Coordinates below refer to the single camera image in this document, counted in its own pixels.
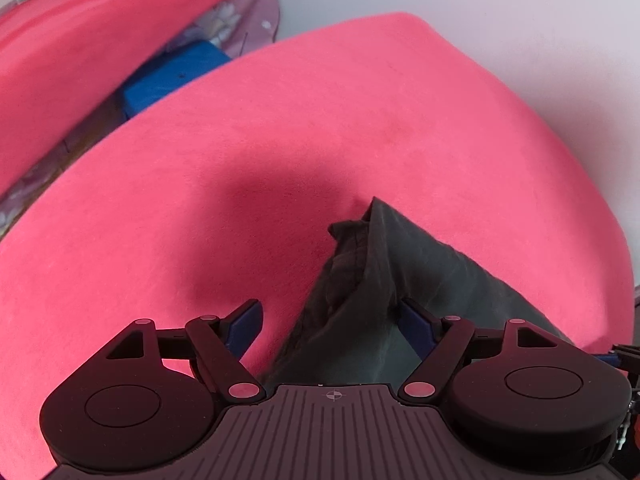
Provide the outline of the dark green shorts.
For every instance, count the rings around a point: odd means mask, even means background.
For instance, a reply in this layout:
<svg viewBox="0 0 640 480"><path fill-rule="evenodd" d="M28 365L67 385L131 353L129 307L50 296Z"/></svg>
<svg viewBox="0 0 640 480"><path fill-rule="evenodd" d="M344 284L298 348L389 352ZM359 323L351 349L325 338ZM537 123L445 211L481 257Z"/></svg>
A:
<svg viewBox="0 0 640 480"><path fill-rule="evenodd" d="M268 390L282 384L399 387L420 363L390 317L405 298L436 318L456 314L480 328L524 318L562 334L519 292L378 198L361 219L334 223L329 231L334 253L262 373Z"/></svg>

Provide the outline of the pink cloth table cover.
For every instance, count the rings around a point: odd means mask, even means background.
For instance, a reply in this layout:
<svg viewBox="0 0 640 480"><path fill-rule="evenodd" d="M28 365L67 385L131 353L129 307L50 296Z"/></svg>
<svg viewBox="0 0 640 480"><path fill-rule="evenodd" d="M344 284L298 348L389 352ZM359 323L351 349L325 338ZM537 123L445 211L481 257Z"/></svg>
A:
<svg viewBox="0 0 640 480"><path fill-rule="evenodd" d="M333 249L379 198L519 292L579 347L631 340L608 204L524 101L420 18L360 18L217 68L120 126L1 244L1 471L53 460L40 406L135 318L256 298L268 366Z"/></svg>

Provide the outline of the blue plastic stool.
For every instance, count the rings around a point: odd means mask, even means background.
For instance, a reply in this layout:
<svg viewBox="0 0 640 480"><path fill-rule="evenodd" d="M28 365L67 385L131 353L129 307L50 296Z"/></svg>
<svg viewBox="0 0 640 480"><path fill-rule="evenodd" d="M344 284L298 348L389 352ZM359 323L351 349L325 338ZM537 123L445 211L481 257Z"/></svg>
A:
<svg viewBox="0 0 640 480"><path fill-rule="evenodd" d="M157 55L120 86L122 114L131 119L171 92L230 61L230 56L208 41L195 41Z"/></svg>

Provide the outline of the pink blanket on bed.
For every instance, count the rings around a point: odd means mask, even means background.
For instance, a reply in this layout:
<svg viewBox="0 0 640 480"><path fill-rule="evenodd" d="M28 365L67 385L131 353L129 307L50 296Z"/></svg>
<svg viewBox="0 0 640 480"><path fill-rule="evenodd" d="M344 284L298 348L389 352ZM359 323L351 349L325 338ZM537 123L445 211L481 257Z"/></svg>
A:
<svg viewBox="0 0 640 480"><path fill-rule="evenodd" d="M152 54L221 0L28 0L1 19L7 191Z"/></svg>

